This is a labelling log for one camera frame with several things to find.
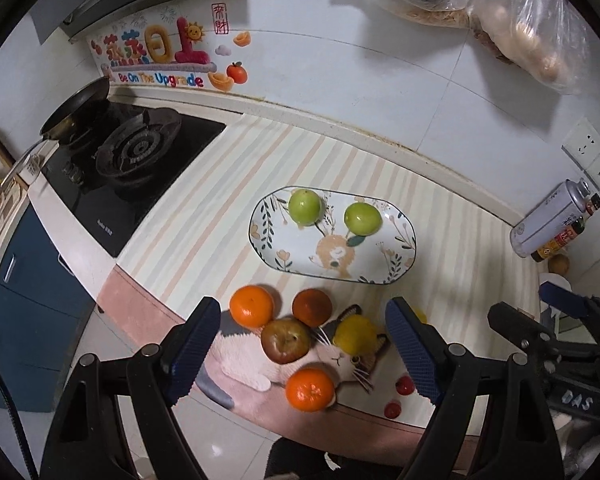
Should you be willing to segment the red cherry tomato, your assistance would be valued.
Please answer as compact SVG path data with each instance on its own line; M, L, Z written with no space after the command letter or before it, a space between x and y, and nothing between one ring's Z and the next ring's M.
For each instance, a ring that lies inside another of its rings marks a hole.
M402 413L402 405L397 400L389 401L384 407L384 416L388 419L397 419Z
M410 396L415 392L413 379L408 375L401 376L394 386L396 387L396 392L399 393L400 396Z

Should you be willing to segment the yellow lemon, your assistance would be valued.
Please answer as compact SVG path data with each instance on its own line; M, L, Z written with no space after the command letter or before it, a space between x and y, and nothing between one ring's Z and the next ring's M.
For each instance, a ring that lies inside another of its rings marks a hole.
M384 343L386 335L362 314L352 314L337 326L332 343L349 356L370 356Z

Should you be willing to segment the small orange tangerine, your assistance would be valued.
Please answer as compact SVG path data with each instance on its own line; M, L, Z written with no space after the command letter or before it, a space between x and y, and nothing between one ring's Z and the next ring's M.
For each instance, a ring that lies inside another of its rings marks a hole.
M242 327L256 330L268 324L274 316L274 299L263 287L247 285L230 297L230 315Z

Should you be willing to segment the brown bruised apple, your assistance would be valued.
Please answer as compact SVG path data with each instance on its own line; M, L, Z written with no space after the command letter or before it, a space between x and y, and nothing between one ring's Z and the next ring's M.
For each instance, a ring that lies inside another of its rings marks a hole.
M309 327L296 318L278 318L265 324L260 335L265 355L276 364L303 358L312 347Z

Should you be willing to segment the dark orange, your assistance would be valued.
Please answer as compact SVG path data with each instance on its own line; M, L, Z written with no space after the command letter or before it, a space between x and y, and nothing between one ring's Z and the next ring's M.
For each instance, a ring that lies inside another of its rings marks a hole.
M317 328L332 316L332 300L321 289L303 289L294 296L291 312L302 323Z

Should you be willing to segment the brown round fruit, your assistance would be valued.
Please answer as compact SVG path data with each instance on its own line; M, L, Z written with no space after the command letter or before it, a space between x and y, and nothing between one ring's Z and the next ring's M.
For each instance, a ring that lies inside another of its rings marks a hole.
M556 254L548 259L547 270L550 273L566 276L570 269L570 260L564 254Z

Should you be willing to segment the silver gas canister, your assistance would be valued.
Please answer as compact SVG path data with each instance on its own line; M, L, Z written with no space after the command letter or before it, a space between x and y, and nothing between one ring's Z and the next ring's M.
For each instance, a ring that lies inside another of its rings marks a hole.
M509 233L513 251L526 258L552 240L585 212L588 182L565 180L554 188L539 205L529 212Z

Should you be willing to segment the dark sauce bottle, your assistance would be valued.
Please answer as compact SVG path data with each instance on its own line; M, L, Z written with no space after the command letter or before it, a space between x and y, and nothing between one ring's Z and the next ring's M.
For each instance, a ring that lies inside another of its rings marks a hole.
M532 252L531 258L535 262L542 262L550 257L556 255L563 247L568 245L570 242L575 240L585 230L586 222L593 214L600 209L600 196L595 193L591 196L591 199L585 205L585 211L577 218L575 222L572 222L569 226L557 234L554 238L546 242L535 252Z

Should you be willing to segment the oval floral ceramic plate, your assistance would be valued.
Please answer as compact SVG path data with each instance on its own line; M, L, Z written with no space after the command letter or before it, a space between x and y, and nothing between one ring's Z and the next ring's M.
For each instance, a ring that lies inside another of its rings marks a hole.
M296 190L285 186L260 198L249 222L249 241L270 268L291 274L372 285L389 285L411 269L417 255L416 232L397 206L380 198L317 188L323 213L312 226L290 218L288 200ZM373 205L381 228L357 236L344 224L347 206Z

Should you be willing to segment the right green apple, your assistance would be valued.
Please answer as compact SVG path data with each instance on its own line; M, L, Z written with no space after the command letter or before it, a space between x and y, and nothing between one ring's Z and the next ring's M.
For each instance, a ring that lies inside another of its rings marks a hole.
M380 212L373 205L361 202L347 206L343 220L348 230L357 236L371 236L382 225Z

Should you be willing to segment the green apple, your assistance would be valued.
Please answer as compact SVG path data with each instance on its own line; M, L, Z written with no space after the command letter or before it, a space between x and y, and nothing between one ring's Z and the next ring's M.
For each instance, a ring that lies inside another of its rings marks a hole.
M310 226L321 218L323 212L321 197L308 188L297 188L288 200L288 212L298 226Z
M361 202L347 206L343 220L348 230L357 236L371 236L382 225L380 212L373 205Z

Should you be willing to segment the left green apple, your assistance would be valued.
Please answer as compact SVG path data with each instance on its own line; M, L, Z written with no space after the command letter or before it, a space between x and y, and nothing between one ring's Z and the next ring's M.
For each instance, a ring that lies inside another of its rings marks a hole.
M321 218L323 212L321 197L308 188L297 188L288 200L288 212L298 226L310 226Z

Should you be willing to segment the clear plastic bag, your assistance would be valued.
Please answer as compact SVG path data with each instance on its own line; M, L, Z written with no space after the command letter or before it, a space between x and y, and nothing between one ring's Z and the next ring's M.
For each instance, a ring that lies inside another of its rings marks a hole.
M367 0L404 20L468 29L494 58L561 94L588 73L588 28L568 0Z

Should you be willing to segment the white wall socket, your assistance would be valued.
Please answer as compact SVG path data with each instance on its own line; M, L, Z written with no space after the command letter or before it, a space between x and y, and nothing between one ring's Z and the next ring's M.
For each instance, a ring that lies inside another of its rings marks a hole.
M562 141L562 150L600 191L600 134L588 118L580 118L571 128Z

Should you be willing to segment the colourful wall sticker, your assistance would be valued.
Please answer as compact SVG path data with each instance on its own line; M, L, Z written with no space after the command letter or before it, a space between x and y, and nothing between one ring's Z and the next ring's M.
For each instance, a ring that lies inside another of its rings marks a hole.
M223 2L178 0L152 6L87 37L112 84L143 84L230 93L248 82L252 33L230 24Z

